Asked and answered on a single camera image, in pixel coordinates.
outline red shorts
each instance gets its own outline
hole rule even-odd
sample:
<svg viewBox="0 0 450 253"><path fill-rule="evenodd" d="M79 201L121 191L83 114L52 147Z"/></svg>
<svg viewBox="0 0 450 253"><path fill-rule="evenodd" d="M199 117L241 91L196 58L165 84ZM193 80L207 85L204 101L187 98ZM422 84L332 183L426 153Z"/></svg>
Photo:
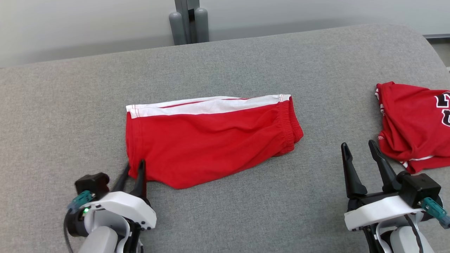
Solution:
<svg viewBox="0 0 450 253"><path fill-rule="evenodd" d="M141 159L147 180L182 189L294 150L303 137L291 95L211 97L128 105L129 175Z"/></svg>

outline white trim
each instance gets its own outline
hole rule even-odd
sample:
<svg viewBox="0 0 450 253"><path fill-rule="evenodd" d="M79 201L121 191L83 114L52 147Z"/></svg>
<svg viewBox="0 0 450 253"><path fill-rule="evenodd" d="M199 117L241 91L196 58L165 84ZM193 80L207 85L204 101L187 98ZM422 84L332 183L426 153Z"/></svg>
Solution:
<svg viewBox="0 0 450 253"><path fill-rule="evenodd" d="M377 97L378 100L380 100L380 95L378 94L378 88L375 90L375 96Z"/></svg>
<svg viewBox="0 0 450 253"><path fill-rule="evenodd" d="M422 157L422 158L417 158L417 159L410 159L410 161L422 161L422 160L430 159L432 157L434 157L434 155L429 155L429 156Z"/></svg>
<svg viewBox="0 0 450 253"><path fill-rule="evenodd" d="M209 97L209 98L183 99L183 100L168 101L168 102L162 102L162 103L156 103L156 104L134 104L133 109L135 109L135 108L136 109L161 108L161 107L173 106L173 105L177 105L177 104L203 102L203 101L216 100L216 99L242 99L242 98L217 96L217 97ZM132 105L128 105L126 107L127 112L129 112L128 107L131 108L131 106Z"/></svg>
<svg viewBox="0 0 450 253"><path fill-rule="evenodd" d="M444 106L439 106L439 98L437 96L434 96L436 98L436 108L449 108L449 106L450 106L450 95L448 93L449 92L446 91L446 92L441 94L441 95L444 95L444 101L447 102L447 105L444 105Z"/></svg>
<svg viewBox="0 0 450 253"><path fill-rule="evenodd" d="M449 109L442 109L442 114L444 115L443 117L442 117L442 120L441 120L441 122L442 122L442 124L444 124L445 126L447 126L447 127L450 127L448 124L446 124L445 122L444 122L444 119L446 119L446 112L447 111L450 111Z"/></svg>
<svg viewBox="0 0 450 253"><path fill-rule="evenodd" d="M252 99L241 99L235 97L185 99L158 104L127 105L126 111L131 114L131 118L150 117L158 115L176 115L176 114L197 115L197 114L229 113L234 111L257 108L260 106L270 104L277 104L278 102L288 101L290 97L291 95L279 94L279 95L267 95Z"/></svg>

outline gray cushion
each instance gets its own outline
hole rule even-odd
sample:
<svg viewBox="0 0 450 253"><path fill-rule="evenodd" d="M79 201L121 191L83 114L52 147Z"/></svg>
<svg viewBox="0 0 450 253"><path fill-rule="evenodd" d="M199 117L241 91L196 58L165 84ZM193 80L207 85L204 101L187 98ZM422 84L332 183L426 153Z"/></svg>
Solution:
<svg viewBox="0 0 450 253"><path fill-rule="evenodd" d="M421 35L395 25L2 69L1 251L66 251L63 216L76 195L74 181L98 172L114 181L127 162L126 105L284 93L292 94L305 132L296 149L186 190L148 183L158 222L141 236L146 252L368 252L363 232L345 227L340 144L349 144L368 190L380 191L367 146L381 130L375 85L395 81L450 89L449 77ZM443 186L441 196L450 203L450 169L427 174ZM450 231L435 220L420 227L436 252L450 252L444 241ZM83 239L71 241L77 251Z"/></svg>

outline gray metal stand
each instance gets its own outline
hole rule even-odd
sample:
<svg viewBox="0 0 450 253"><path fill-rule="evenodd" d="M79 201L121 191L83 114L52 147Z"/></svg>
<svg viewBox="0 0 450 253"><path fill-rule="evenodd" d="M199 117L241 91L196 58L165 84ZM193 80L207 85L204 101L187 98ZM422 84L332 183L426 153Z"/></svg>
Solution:
<svg viewBox="0 0 450 253"><path fill-rule="evenodd" d="M175 7L169 15L174 44L208 42L208 12L199 0L175 0Z"/></svg>

